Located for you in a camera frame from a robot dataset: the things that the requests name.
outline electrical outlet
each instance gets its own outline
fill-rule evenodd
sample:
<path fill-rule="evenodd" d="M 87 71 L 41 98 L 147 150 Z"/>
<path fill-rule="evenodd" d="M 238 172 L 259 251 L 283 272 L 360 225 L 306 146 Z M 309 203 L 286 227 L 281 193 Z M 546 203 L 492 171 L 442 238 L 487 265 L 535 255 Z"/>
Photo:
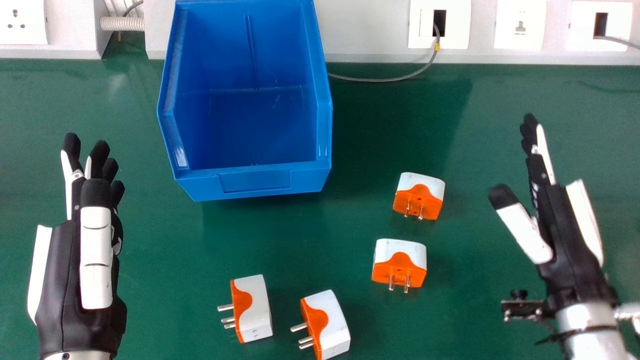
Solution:
<path fill-rule="evenodd" d="M 568 50 L 626 51 L 627 47 L 594 36 L 629 40 L 633 4 L 621 1 L 574 1 L 571 5 Z"/>
<path fill-rule="evenodd" d="M 493 47 L 541 50 L 546 18 L 546 0 L 498 0 Z"/>
<path fill-rule="evenodd" d="M 435 32 L 440 30 L 441 49 L 469 47 L 471 0 L 411 0 L 409 10 L 409 48 L 433 47 Z"/>
<path fill-rule="evenodd" d="M 46 45 L 44 0 L 0 1 L 0 44 Z"/>

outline black and white robotic hand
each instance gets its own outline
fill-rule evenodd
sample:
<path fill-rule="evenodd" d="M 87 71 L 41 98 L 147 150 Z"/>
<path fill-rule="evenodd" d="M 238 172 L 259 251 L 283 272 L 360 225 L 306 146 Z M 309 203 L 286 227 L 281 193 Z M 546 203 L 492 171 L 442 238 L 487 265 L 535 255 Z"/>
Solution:
<path fill-rule="evenodd" d="M 508 186 L 489 191 L 489 201 L 524 253 L 538 268 L 546 300 L 527 300 L 524 290 L 502 301 L 504 321 L 555 318 L 549 341 L 558 341 L 567 359 L 635 359 L 625 348 L 619 320 L 640 333 L 640 303 L 620 304 L 602 272 L 602 241 L 582 180 L 556 183 L 542 125 L 528 114 L 520 126 L 527 155 L 532 217 Z"/>
<path fill-rule="evenodd" d="M 118 297 L 124 185 L 118 164 L 99 141 L 80 165 L 80 139 L 65 137 L 60 160 L 67 220 L 38 226 L 27 297 L 38 327 L 41 360 L 108 360 L 116 356 L 127 321 Z"/>

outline green table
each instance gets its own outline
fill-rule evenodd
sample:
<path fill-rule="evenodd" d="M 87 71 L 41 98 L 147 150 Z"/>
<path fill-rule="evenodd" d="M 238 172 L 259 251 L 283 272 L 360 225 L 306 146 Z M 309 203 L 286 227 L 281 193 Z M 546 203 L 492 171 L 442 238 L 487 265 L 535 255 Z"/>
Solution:
<path fill-rule="evenodd" d="M 194 203 L 173 180 L 156 120 L 162 62 L 139 38 L 103 61 L 0 61 L 0 359 L 35 359 L 26 288 L 37 224 L 64 219 L 59 149 L 75 131 L 105 139 L 127 192 L 118 359 L 313 359 L 289 327 L 300 298 L 332 289 L 351 331 L 342 359 L 560 359 L 529 322 L 502 323 L 509 290 L 544 296 L 535 268 L 486 200 L 496 183 L 528 201 L 518 125 L 545 125 L 558 180 L 581 177 L 622 300 L 640 300 L 640 68 L 434 65 L 416 79 L 332 81 L 333 170 L 322 193 Z M 416 65 L 330 65 L 395 76 Z M 436 222 L 392 212 L 399 175 L 444 179 Z M 378 238 L 428 249 L 408 295 L 370 281 Z M 230 279 L 264 274 L 275 335 L 240 345 L 220 324 Z M 630 326 L 629 349 L 640 354 Z"/>

